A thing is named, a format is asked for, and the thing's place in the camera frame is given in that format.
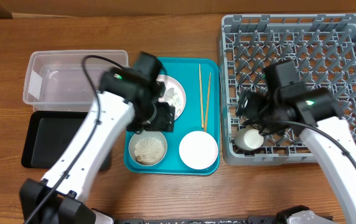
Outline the clear plastic wrap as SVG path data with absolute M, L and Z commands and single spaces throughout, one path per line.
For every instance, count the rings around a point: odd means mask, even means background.
M 169 88 L 165 95 L 164 99 L 166 102 L 168 102 L 171 106 L 181 106 L 181 101 L 179 98 L 179 94 L 175 91 L 174 88 Z

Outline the white ceramic cup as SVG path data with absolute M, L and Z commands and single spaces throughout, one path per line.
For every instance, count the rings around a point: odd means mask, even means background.
M 236 133 L 234 143 L 242 151 L 255 151 L 263 145 L 264 137 L 257 129 L 246 126 Z

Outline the grey bowl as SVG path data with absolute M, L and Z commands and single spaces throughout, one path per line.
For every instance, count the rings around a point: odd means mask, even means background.
M 128 144 L 130 158 L 140 166 L 160 163 L 167 154 L 167 140 L 161 132 L 143 131 L 133 134 Z

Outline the white rice grains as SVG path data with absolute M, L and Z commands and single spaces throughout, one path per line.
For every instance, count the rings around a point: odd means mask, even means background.
M 142 138 L 134 145 L 134 155 L 138 163 L 144 166 L 157 164 L 164 157 L 166 150 L 160 139 Z

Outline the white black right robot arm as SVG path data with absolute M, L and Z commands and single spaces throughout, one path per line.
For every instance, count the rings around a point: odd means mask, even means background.
M 356 143 L 338 101 L 326 88 L 309 90 L 292 60 L 263 69 L 267 92 L 240 93 L 236 115 L 244 127 L 282 135 L 292 129 L 313 153 L 347 223 L 356 223 Z

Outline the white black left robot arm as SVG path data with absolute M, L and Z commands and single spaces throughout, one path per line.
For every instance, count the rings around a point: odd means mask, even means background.
M 154 55 L 141 52 L 134 66 L 118 63 L 92 86 L 94 100 L 65 152 L 39 182 L 27 179 L 19 197 L 25 223 L 108 223 L 115 219 L 88 208 L 95 177 L 122 131 L 171 132 L 175 109 L 159 98 L 166 85 Z

